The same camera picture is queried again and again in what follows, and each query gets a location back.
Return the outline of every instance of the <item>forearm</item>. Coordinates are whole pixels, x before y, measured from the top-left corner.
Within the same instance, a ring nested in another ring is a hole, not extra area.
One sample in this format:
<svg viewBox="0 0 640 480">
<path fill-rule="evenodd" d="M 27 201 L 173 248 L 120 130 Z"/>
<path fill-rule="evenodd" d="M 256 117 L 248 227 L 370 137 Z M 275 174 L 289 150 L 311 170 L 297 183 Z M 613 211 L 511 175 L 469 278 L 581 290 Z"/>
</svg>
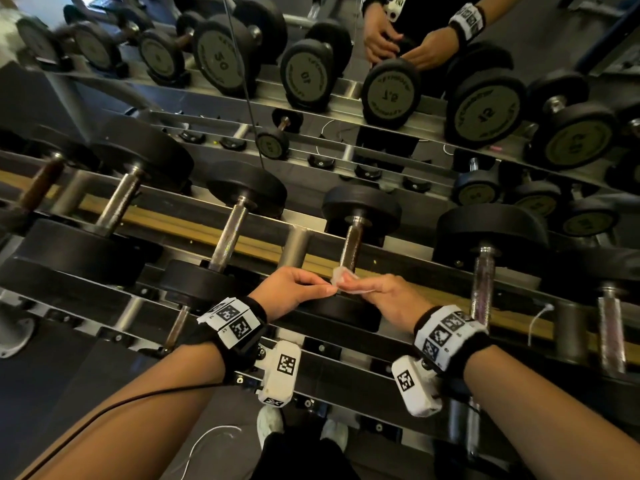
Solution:
<svg viewBox="0 0 640 480">
<path fill-rule="evenodd" d="M 519 0 L 480 0 L 477 6 L 484 10 L 487 26 L 500 20 Z"/>
<path fill-rule="evenodd" d="M 222 357 L 213 344 L 182 346 L 78 421 L 25 472 L 111 404 L 158 389 L 219 383 L 224 375 Z M 33 478 L 157 479 L 184 443 L 211 396 L 212 389 L 200 389 L 153 396 L 118 407 L 96 420 Z"/>
<path fill-rule="evenodd" d="M 464 379 L 540 480 L 636 478 L 640 445 L 496 346 L 471 355 Z"/>
</svg>

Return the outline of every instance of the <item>hand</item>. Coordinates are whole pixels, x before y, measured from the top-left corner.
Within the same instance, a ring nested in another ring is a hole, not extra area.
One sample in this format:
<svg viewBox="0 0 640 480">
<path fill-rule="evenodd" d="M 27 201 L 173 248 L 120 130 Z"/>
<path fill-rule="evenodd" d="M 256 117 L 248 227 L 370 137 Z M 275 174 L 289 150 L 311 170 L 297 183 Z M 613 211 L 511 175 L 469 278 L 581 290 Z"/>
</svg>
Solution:
<svg viewBox="0 0 640 480">
<path fill-rule="evenodd" d="M 460 49 L 458 35 L 451 27 L 434 30 L 427 34 L 419 47 L 402 56 L 418 71 L 434 69 L 443 65 Z"/>
<path fill-rule="evenodd" d="M 370 291 L 361 297 L 377 306 L 389 322 L 411 333 L 420 317 L 433 308 L 402 277 L 393 274 L 357 280 L 345 273 L 338 287 L 345 291 Z"/>
<path fill-rule="evenodd" d="M 326 298 L 337 291 L 338 288 L 311 271 L 284 266 L 261 282 L 249 298 L 261 304 L 267 313 L 268 322 L 271 323 L 304 301 Z"/>
<path fill-rule="evenodd" d="M 389 22 L 382 5 L 372 3 L 364 14 L 364 49 L 367 60 L 372 64 L 378 64 L 383 59 L 395 59 L 400 51 L 395 43 L 382 37 L 383 33 L 395 41 L 402 40 L 403 37 Z"/>
</svg>

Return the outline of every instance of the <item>shoe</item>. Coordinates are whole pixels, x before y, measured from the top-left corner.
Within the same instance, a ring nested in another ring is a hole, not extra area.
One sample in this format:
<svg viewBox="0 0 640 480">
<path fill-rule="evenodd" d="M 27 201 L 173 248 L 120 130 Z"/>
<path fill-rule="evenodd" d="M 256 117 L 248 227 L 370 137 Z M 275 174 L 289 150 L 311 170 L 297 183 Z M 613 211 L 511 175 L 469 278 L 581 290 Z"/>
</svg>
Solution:
<svg viewBox="0 0 640 480">
<path fill-rule="evenodd" d="M 338 423 L 332 419 L 326 420 L 320 433 L 320 439 L 330 439 L 332 442 L 340 446 L 340 449 L 344 453 L 347 449 L 347 442 L 349 441 L 349 427 L 346 424 Z"/>
<path fill-rule="evenodd" d="M 263 406 L 258 413 L 258 440 L 260 449 L 264 448 L 264 441 L 272 433 L 284 433 L 282 412 L 273 406 Z"/>
</svg>

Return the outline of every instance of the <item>gray floor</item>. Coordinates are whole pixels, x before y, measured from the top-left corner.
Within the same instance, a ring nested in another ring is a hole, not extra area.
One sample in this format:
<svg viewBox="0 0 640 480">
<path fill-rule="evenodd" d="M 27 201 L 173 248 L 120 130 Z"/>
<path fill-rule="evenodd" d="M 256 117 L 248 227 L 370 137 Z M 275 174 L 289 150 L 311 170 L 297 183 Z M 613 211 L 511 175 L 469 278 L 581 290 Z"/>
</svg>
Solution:
<svg viewBox="0 0 640 480">
<path fill-rule="evenodd" d="M 53 25 L 60 19 L 61 5 L 67 2 L 17 0 L 23 10 Z M 310 0 L 276 2 L 288 13 L 306 15 Z M 560 67 L 571 67 L 610 23 L 597 16 L 560 11 L 556 9 L 556 3 L 557 0 L 523 0 L 484 35 L 512 51 L 516 73 L 525 82 Z M 355 0 L 345 0 L 337 16 L 355 31 L 355 51 L 346 77 L 362 80 L 368 71 L 368 63 L 363 57 L 362 35 L 355 14 Z M 22 133 L 27 133 L 35 123 L 74 131 L 42 75 L 26 74 L 15 66 L 7 66 L 0 72 L 0 82 L 2 87 L 12 88 L 0 91 L 0 107 L 3 108 L 0 123 Z M 597 98 L 606 98 L 612 93 L 638 92 L 636 83 L 629 80 L 600 79 L 594 81 L 593 86 Z M 83 94 L 90 97 L 90 92 Z M 183 109 L 189 106 L 189 97 L 176 93 L 162 97 L 164 108 L 167 111 Z M 207 115 L 218 111 L 223 109 L 208 108 Z M 234 117 L 244 117 L 243 109 L 235 111 Z M 266 113 L 257 116 L 268 117 Z M 321 117 L 308 118 L 303 133 L 318 135 L 327 121 Z M 334 124 L 324 134 L 331 139 L 344 138 L 353 142 L 355 132 L 345 129 L 347 125 Z M 420 159 L 426 159 L 426 155 L 434 160 L 446 159 L 439 144 L 426 142 L 419 145 L 417 152 Z M 75 418 L 148 365 L 146 359 L 112 344 L 96 344 L 67 330 L 43 327 L 27 350 L 11 361 L 0 363 L 0 383 L 3 385 L 0 394 L 0 479 L 12 478 Z M 208 438 L 196 452 L 186 478 L 246 478 L 259 456 L 254 427 L 258 410 L 259 403 L 250 393 L 237 388 L 220 390 L 164 478 L 178 480 L 182 475 L 180 467 L 184 468 L 184 460 L 194 441 L 202 432 L 219 424 L 235 424 L 243 431 L 239 435 L 233 434 L 233 438 L 228 435 Z M 364 479 L 432 477 L 430 457 L 392 444 L 380 436 L 354 434 L 348 456 Z"/>
</svg>

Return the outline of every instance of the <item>black pants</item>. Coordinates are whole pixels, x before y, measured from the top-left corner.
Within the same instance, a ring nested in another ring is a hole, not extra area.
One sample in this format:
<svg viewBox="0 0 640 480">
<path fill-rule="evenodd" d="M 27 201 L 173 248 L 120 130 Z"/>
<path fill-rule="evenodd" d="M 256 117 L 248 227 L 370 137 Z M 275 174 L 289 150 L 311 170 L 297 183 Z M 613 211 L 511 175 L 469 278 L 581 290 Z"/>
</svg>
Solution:
<svg viewBox="0 0 640 480">
<path fill-rule="evenodd" d="M 447 65 L 437 69 L 422 72 L 422 94 L 425 96 L 439 98 L 444 92 L 444 81 Z M 418 145 L 418 138 L 404 134 L 392 133 L 390 131 L 379 130 L 377 128 L 360 127 L 356 138 L 356 146 L 375 150 L 377 152 L 388 153 L 397 157 L 411 158 Z M 404 166 L 393 163 L 380 162 L 372 158 L 356 156 L 353 161 L 364 165 L 375 166 L 383 170 L 401 173 Z"/>
<path fill-rule="evenodd" d="M 252 480 L 359 480 L 340 446 L 325 438 L 311 440 L 290 433 L 272 433 L 255 466 Z"/>
</svg>

